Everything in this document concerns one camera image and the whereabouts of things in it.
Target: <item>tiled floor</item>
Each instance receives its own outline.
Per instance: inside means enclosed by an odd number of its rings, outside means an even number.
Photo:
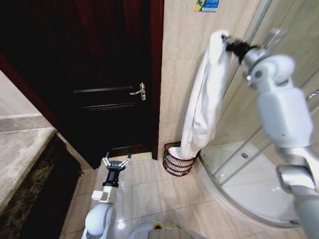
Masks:
[[[209,239],[303,239],[301,230],[264,232],[245,225],[222,209],[206,190],[196,167],[183,177],[168,174],[161,160],[149,154],[133,155],[133,163],[120,174],[112,239],[126,239],[141,223],[166,220]],[[125,157],[112,158],[123,161]],[[60,239],[80,239],[87,213],[96,205],[92,191],[100,190],[107,169],[85,171],[79,179]]]

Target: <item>floor drain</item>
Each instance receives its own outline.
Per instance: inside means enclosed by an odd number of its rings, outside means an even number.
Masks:
[[[247,153],[242,153],[241,156],[243,156],[244,158],[248,158],[248,154]]]

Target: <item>door panel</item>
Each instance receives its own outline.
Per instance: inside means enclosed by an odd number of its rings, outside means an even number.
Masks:
[[[150,1],[0,3],[0,52],[95,168],[111,148],[152,148]],[[146,86],[146,100],[130,92]]]

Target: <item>beige floor tile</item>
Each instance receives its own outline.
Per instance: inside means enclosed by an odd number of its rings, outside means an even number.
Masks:
[[[201,166],[200,163],[200,159],[197,158],[195,163],[193,164],[193,167],[191,168],[191,171],[189,173],[191,173],[193,170],[197,173],[198,168]]]
[[[65,220],[64,220],[64,223],[63,223],[63,227],[62,227],[62,230],[61,230],[60,234],[65,234],[66,233],[66,229],[67,229],[67,227],[69,225],[69,222],[70,222],[71,211],[73,209],[74,202],[75,202],[75,197],[72,198],[72,201],[70,203],[69,210],[68,210],[68,212],[66,214],[66,217],[65,217]]]
[[[269,239],[265,232],[261,232],[258,234],[251,235],[249,237],[245,237],[245,239]]]
[[[179,208],[163,213],[164,220],[198,233],[197,223],[191,207]]]
[[[182,181],[191,205],[213,200],[198,174],[183,176]]]
[[[195,166],[193,166],[187,175],[196,174],[196,173],[197,173],[197,169]]]
[[[161,221],[163,219],[164,219],[163,213],[157,213],[157,214],[153,214],[153,215],[144,216],[141,218],[135,218],[135,219],[133,219],[133,230],[138,228],[143,223],[150,222],[152,220]]]
[[[126,187],[131,185],[132,185],[132,166],[129,166],[120,173],[119,187]]]
[[[127,239],[132,232],[132,220],[115,223],[110,226],[110,239]]]
[[[118,188],[114,208],[116,209],[115,222],[132,219],[132,187],[131,186]]]
[[[160,203],[163,211],[189,206],[189,201],[181,178],[158,181]]]
[[[65,233],[69,234],[84,230],[86,215],[96,204],[96,202],[91,201],[91,194],[76,196]]]
[[[167,173],[167,171],[163,167],[163,159],[154,160],[154,168],[155,168],[155,174],[157,180],[167,179],[167,178],[173,178],[174,176]]]
[[[157,182],[132,186],[133,218],[161,212]]]
[[[81,239],[82,235],[83,231],[79,231],[75,233],[65,234],[63,239]]]
[[[198,224],[199,234],[209,239],[235,238],[216,201],[194,205],[191,208]]]
[[[153,160],[133,162],[132,165],[132,185],[149,183],[156,181]]]
[[[257,233],[264,231],[262,228],[245,224],[240,219],[238,219],[237,217],[235,217],[235,216],[231,215],[229,212],[227,212],[227,210],[223,209],[222,206],[221,206],[221,210],[222,210],[228,224],[230,225],[230,227],[235,235],[235,238],[237,238],[237,239],[245,238],[245,237],[248,237],[250,235],[254,235],[254,234],[257,234]]]
[[[270,239],[306,239],[306,235],[301,228],[287,230],[267,230]]]

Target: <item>door frame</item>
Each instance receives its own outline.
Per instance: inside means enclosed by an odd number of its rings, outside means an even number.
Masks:
[[[152,158],[157,160],[159,147],[159,123],[160,123],[160,84],[162,41],[164,24],[164,0],[150,1],[151,24],[151,83],[152,83]],[[38,96],[24,78],[17,72],[9,61],[0,52],[0,69],[15,84],[15,86],[28,98],[28,100],[43,114],[43,116],[60,132],[67,140],[71,138],[63,128],[63,124],[50,107]]]

